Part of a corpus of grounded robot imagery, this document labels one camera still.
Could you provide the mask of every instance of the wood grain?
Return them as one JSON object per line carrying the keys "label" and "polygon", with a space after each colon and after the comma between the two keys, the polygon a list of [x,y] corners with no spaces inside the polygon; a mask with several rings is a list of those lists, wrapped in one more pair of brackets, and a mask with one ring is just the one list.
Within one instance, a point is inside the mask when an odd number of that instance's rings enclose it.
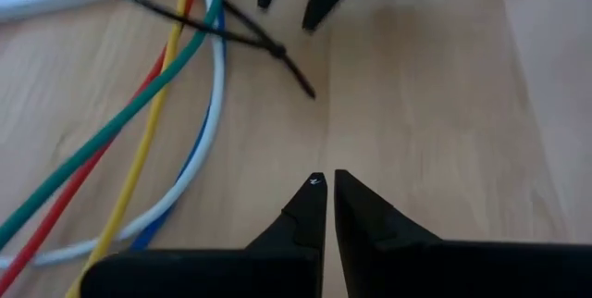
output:
{"label": "wood grain", "polygon": [[[308,174],[332,183],[335,168],[445,238],[566,239],[503,0],[346,0],[314,36],[300,30],[307,0],[275,0],[267,14],[232,1],[288,47],[318,99],[267,54],[231,44],[216,142],[155,247],[243,246]],[[118,0],[0,28],[0,217],[125,105],[168,29]],[[205,46],[172,84],[127,220],[174,181],[207,105],[210,57]],[[144,120],[123,130],[44,250],[103,226]],[[325,296],[344,297],[329,208]],[[29,268],[10,294],[62,296],[81,264]]]}

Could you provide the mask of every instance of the blue wire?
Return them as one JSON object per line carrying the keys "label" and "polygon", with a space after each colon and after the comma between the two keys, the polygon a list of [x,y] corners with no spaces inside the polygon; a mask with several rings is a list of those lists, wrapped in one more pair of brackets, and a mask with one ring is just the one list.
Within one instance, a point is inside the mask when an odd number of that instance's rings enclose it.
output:
{"label": "blue wire", "polygon": [[[224,17],[224,11],[220,11],[220,14],[218,15],[217,20],[218,20],[218,28],[220,30],[224,30],[226,28],[226,20]],[[224,45],[224,61],[226,62],[226,56],[227,56],[226,40],[223,40],[222,44]],[[195,140],[195,143],[193,144],[193,147],[191,149],[191,152],[189,153],[189,156],[187,157],[187,160],[185,160],[185,164],[183,164],[183,168],[181,169],[179,175],[177,176],[177,180],[183,174],[183,172],[185,171],[185,168],[187,168],[187,166],[189,165],[189,162],[190,162],[191,158],[193,157],[193,154],[195,153],[195,149],[197,148],[199,143],[202,142],[202,137],[204,135],[204,129],[205,129],[205,122],[207,121],[207,118],[209,115],[210,115],[210,105],[208,105],[207,112],[205,113],[205,117],[203,118],[202,128],[200,129],[200,133],[197,135],[197,139]],[[163,225],[165,224],[165,222],[168,219],[168,216],[170,215],[170,213],[173,211],[174,208],[175,208],[175,204],[173,204],[171,207],[169,207],[159,218],[155,219],[152,223],[150,223],[150,225],[148,225],[144,230],[142,230],[142,232],[140,232],[140,234],[136,237],[136,239],[129,246],[130,250],[142,250],[142,249],[147,248],[148,245],[150,244],[150,242],[152,241],[152,239],[154,238],[154,236],[156,235],[156,233],[163,227]]]}

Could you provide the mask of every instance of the black wire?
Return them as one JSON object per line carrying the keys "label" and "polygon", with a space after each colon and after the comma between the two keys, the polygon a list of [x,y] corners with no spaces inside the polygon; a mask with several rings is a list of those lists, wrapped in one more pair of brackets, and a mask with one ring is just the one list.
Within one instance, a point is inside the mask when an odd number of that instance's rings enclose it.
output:
{"label": "black wire", "polygon": [[188,19],[182,16],[179,16],[177,13],[171,11],[165,6],[160,6],[157,3],[151,0],[131,0],[132,2],[146,7],[153,12],[157,13],[168,19],[173,19],[178,21],[184,25],[190,26],[198,31],[204,31],[206,33],[217,35],[225,40],[233,41],[237,43],[243,43],[249,45],[253,48],[258,49],[265,49],[269,52],[269,54],[281,61],[284,62],[286,67],[293,73],[294,78],[300,84],[302,89],[308,94],[310,97],[315,98],[315,89],[310,84],[310,82],[304,77],[298,66],[294,63],[294,61],[287,55],[286,47],[284,45],[276,43],[269,35],[261,28],[261,26],[257,25],[252,19],[250,19],[247,15],[241,12],[236,6],[232,5],[228,0],[223,0],[224,8],[234,17],[236,17],[239,21],[241,21],[246,28],[256,34],[259,39],[252,39],[246,37],[244,35],[240,35],[237,33],[233,33],[231,31],[222,31],[216,28],[212,28],[203,22],[196,20],[196,19]]}

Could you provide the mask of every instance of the table top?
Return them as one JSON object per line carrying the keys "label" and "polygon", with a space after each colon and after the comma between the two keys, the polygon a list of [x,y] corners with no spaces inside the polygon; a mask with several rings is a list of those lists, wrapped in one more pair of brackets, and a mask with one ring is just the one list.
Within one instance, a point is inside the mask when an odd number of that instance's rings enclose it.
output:
{"label": "table top", "polygon": [[[311,172],[330,185],[336,168],[444,238],[568,239],[503,0],[345,0],[313,36],[300,29],[307,0],[275,0],[266,14],[256,0],[231,1],[287,46],[317,99],[268,54],[230,44],[215,144],[154,247],[244,246]],[[0,27],[0,217],[126,104],[169,28],[120,0]],[[205,45],[170,87],[126,222],[172,185],[211,74]],[[43,250],[100,231],[145,118],[143,110],[117,137]],[[331,212],[330,199],[324,290],[343,297]],[[40,220],[3,253],[15,253]],[[7,296],[63,296],[82,263],[30,267]]]}

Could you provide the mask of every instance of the red wire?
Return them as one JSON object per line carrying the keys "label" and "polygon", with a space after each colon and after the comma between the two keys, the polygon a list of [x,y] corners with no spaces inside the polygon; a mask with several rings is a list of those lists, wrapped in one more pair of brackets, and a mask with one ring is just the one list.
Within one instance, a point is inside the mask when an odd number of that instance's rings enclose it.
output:
{"label": "red wire", "polygon": [[[188,14],[191,11],[191,5],[193,4],[193,0],[187,0],[185,4],[185,14]],[[138,90],[136,90],[135,94],[132,98],[136,97],[144,88],[154,79],[156,76],[160,74],[160,71],[163,66],[163,61],[165,59],[165,51],[166,47],[163,49],[162,53],[154,63],[154,66],[150,70],[150,73],[146,76],[146,79],[140,85]],[[51,207],[35,233],[31,236],[31,238],[27,241],[27,244],[18,252],[15,259],[10,263],[10,266],[6,269],[6,272],[0,279],[0,297],[4,295],[6,290],[12,285],[14,280],[20,274],[22,269],[27,266],[29,261],[35,256],[35,253],[49,235],[49,232],[52,230],[54,225],[56,224],[59,217],[62,215],[68,203],[74,197],[74,194],[78,191],[82,183],[86,180],[86,178],[91,174],[93,171],[94,166],[99,162],[105,151],[111,145],[113,139],[104,145],[99,151],[97,151],[82,167],[80,167],[72,176],[72,179],[64,189],[64,191],[59,195],[57,200],[55,200],[54,205]]]}

